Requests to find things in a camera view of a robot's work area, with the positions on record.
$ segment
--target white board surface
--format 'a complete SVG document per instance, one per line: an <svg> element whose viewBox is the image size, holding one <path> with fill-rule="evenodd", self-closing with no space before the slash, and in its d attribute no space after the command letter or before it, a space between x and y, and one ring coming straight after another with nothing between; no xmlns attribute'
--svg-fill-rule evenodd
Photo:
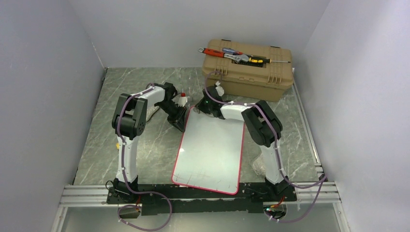
<svg viewBox="0 0 410 232"><path fill-rule="evenodd" d="M243 121L212 118L190 109L172 181L226 194L238 192Z"/></svg>

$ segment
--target marble floor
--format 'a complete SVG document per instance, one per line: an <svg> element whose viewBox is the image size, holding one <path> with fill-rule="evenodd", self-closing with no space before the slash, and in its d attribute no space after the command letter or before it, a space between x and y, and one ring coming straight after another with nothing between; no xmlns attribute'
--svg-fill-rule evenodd
<svg viewBox="0 0 410 232"><path fill-rule="evenodd" d="M178 91L192 97L190 104L202 98L204 77L201 68L110 68L98 99L83 155L75 177L75 185L102 185L115 178L118 166L117 137L111 120L121 93L133 94L145 89L147 83L170 82ZM256 102L256 99L224 96L224 100ZM314 159L299 105L293 89L287 90L279 102L268 103L283 124L281 153L284 168L293 182L317 181ZM171 184L182 133L166 120L167 114L158 111L147 123L138 144L137 168L140 184ZM245 132L241 182L262 182L251 167L260 149L248 131Z"/></svg>

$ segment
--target glass panel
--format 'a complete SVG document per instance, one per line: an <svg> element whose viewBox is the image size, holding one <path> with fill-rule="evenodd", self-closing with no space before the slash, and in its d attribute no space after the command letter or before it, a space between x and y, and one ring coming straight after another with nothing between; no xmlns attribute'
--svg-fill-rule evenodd
<svg viewBox="0 0 410 232"><path fill-rule="evenodd" d="M288 213L283 220L289 220L302 215L309 205L302 205L297 211L297 205L288 205ZM160 226L167 219L167 214L157 216L141 216L138 219L128 219L129 222L148 229ZM63 232L94 232L94 231L138 231L123 223L118 223L117 209L106 208L69 208L63 225ZM162 232L227 232L227 231L280 231L280 232L339 232L337 218L332 204L315 205L312 211L296 223L276 223L268 221L264 214L249 214L247 212L213 212L174 214L171 221Z"/></svg>

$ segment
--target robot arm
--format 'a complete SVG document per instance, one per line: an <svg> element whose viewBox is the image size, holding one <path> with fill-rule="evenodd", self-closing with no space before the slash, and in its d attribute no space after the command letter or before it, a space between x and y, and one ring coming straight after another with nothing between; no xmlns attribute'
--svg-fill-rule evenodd
<svg viewBox="0 0 410 232"><path fill-rule="evenodd" d="M207 87L207 91L212 98L222 102L222 95L224 94L224 91L219 82L213 86ZM287 184L285 184L285 181L279 172L277 156L275 154L273 144L275 137L260 112L255 107L251 107L252 105L258 105L259 108L262 109L263 113L269 120L270 124L274 127L278 135L277 145L279 145L281 131L283 128L278 117L269 105L265 101L258 101L257 103L247 105L234 104L234 102L231 102L231 104L228 103L222 105L211 100L205 90L203 90L203 94L204 98L202 98L202 100L195 106L198 109L197 111L220 119L236 119L244 121L252 139L261 148L262 157L266 168L266 183L276 186L276 192L280 192L282 188L286 187Z"/></svg>
<svg viewBox="0 0 410 232"><path fill-rule="evenodd" d="M267 103L265 101L259 101L256 104L262 108L265 114L267 112L270 113L271 117L268 119L271 121L272 126L275 127L275 131L280 132L282 130L282 124ZM267 127L266 122L260 121L262 117L259 115L259 112L251 106L244 105L223 105L220 108L220 112L224 119L236 119L245 122L252 139L261 148L266 168L266 179L272 184L281 182L283 177L279 172L278 161L273 144L274 141L272 141L274 137L271 130Z"/></svg>
<svg viewBox="0 0 410 232"><path fill-rule="evenodd" d="M150 86L151 91L141 94L137 98L133 98L125 109L125 113L121 119L119 131L125 142L118 136L119 156L118 156L118 171L116 178L113 181L114 190L122 195L123 199L133 201L133 194L127 189L125 185L124 175L122 173L121 158L124 156L125 175L131 189L138 190L138 172L136 166L137 145L139 136L144 132L146 125L146 110L151 106L159 106L168 114L168 122L176 127L181 132L185 131L185 114L187 108L175 104L172 99L177 95L176 88L171 83L164 85L154 84L155 87ZM112 119L112 127L117 134L118 120L122 108L128 98L132 97L129 94L121 94Z"/></svg>

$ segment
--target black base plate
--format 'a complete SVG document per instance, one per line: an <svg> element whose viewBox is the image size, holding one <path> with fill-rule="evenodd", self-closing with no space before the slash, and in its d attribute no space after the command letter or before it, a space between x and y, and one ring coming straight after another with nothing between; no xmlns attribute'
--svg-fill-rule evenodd
<svg viewBox="0 0 410 232"><path fill-rule="evenodd" d="M294 188L287 186L276 195L266 183L251 182L239 183L239 191L235 195L227 195L198 188L181 187L174 184L164 185L138 185L139 191L160 192L171 199L173 213L199 213L199 212L226 212L248 211L248 213L260 213L263 210L263 202L279 202L285 196L285 202L296 201ZM169 212L169 206L165 199L158 195L141 195L141 215L156 215ZM122 200L110 188L108 204L130 204Z"/></svg>

